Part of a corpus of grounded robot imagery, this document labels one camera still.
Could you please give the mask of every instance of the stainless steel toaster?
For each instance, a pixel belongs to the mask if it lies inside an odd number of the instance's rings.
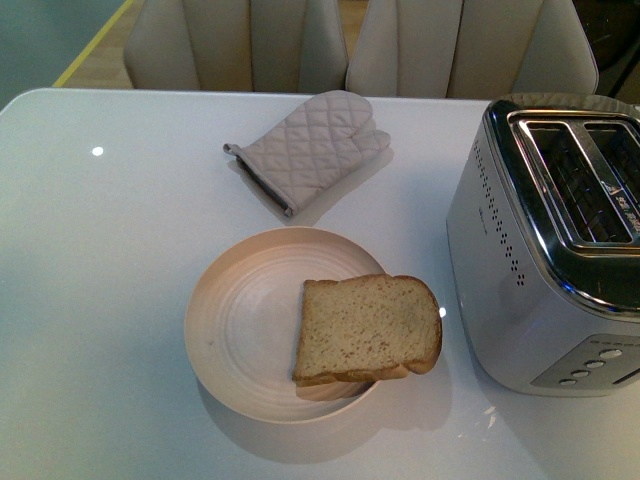
[[[513,390],[640,378],[640,112],[522,94],[486,109],[447,215],[466,335]]]

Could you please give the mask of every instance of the oven mitt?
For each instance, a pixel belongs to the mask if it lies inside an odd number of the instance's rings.
[[[224,151],[290,217],[389,146],[391,137],[371,128],[372,117],[371,104],[361,96],[326,92],[248,147],[225,144]]]

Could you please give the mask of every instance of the bread slice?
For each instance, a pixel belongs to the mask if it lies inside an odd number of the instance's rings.
[[[405,275],[307,280],[293,381],[299,387],[423,374],[442,348],[429,287]]]

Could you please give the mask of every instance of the chair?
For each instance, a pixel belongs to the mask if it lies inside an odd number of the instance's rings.
[[[348,65],[337,0],[148,0],[124,61],[134,88],[291,93]]]
[[[571,0],[369,0],[346,80],[360,95],[476,99],[597,84]]]

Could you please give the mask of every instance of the plate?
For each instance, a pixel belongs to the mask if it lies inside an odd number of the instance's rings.
[[[185,317],[185,344],[200,383],[218,401],[270,423],[335,415],[375,383],[297,387],[291,380],[306,279],[384,273],[350,240],[309,227],[252,236],[218,257],[198,281]]]

